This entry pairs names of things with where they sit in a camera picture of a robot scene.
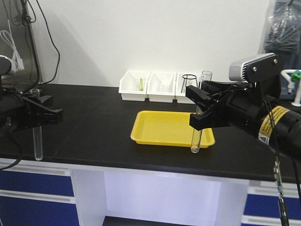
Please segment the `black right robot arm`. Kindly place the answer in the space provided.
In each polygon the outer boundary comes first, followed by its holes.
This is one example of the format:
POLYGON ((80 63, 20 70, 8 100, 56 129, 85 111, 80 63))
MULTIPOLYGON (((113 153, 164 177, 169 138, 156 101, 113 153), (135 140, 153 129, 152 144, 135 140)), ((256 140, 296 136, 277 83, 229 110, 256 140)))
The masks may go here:
POLYGON ((196 130, 234 126, 274 152, 301 160, 301 113, 280 104, 260 86, 247 82, 205 81, 186 87, 186 97, 201 109, 190 115, 196 130))

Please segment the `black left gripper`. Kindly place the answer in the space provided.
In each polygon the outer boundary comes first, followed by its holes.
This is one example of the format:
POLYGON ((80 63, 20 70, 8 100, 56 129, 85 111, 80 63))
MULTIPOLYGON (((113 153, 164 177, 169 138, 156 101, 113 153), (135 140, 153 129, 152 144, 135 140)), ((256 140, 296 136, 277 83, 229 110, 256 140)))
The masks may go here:
POLYGON ((11 90, 0 90, 0 130, 15 131, 58 124, 63 109, 49 109, 53 96, 23 96, 11 90))

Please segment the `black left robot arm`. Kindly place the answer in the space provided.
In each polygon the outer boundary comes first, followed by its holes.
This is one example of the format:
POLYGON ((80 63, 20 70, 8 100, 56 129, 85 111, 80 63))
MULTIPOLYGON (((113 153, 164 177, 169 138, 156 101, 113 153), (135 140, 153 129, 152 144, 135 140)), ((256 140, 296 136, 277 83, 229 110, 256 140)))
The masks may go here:
POLYGON ((53 97, 4 90, 0 96, 0 135, 16 130, 58 124, 63 120, 62 109, 50 109, 53 97))

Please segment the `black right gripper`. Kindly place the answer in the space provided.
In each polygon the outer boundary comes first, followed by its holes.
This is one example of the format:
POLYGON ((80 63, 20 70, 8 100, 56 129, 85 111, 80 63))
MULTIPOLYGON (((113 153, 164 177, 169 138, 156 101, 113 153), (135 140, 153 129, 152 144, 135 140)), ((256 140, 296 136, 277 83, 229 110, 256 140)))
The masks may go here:
POLYGON ((190 114, 189 125, 196 130, 234 126, 258 134, 270 111, 270 94, 262 91, 261 84, 205 81, 201 89, 187 86, 185 96, 201 111, 190 114))

